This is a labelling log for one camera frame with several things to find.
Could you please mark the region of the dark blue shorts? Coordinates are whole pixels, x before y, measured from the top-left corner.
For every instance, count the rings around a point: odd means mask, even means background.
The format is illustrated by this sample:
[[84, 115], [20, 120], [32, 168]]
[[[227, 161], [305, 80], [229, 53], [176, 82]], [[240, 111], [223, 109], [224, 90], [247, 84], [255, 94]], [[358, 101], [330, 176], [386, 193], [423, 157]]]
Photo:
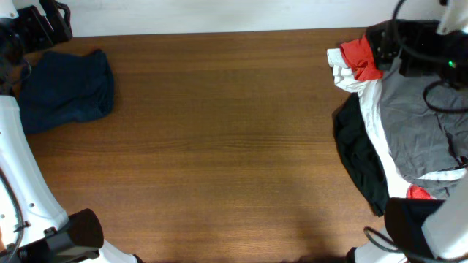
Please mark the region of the dark blue shorts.
[[44, 53], [22, 83], [18, 104], [26, 134], [104, 118], [114, 105], [114, 77], [106, 53]]

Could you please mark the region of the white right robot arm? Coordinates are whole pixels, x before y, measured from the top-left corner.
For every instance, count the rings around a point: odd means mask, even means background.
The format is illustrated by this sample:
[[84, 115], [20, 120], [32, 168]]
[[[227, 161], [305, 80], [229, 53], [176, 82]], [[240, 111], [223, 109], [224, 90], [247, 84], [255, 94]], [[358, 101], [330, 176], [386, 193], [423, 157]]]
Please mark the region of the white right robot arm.
[[339, 155], [380, 231], [349, 262], [467, 260], [467, 34], [392, 19], [328, 51]]

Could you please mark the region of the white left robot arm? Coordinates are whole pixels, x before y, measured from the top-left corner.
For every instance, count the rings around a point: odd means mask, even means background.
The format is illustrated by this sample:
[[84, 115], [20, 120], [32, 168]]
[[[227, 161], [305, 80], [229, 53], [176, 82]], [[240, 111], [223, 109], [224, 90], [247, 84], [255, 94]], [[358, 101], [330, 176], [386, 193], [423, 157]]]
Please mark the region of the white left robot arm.
[[56, 53], [72, 39], [71, 12], [59, 1], [17, 8], [1, 3], [1, 260], [137, 262], [104, 237], [96, 214], [68, 214], [48, 188], [27, 136], [113, 109], [107, 56]]

